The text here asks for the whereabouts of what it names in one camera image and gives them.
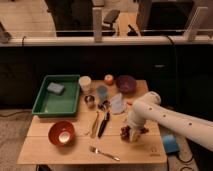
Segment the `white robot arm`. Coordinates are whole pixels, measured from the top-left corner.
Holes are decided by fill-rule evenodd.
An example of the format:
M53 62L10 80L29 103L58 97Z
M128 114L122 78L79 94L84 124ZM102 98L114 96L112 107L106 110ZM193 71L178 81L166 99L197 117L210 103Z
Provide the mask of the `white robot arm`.
M137 98L128 113L128 125L141 129L147 120L152 120L213 152L212 121L175 112L160 104L161 97L153 91Z

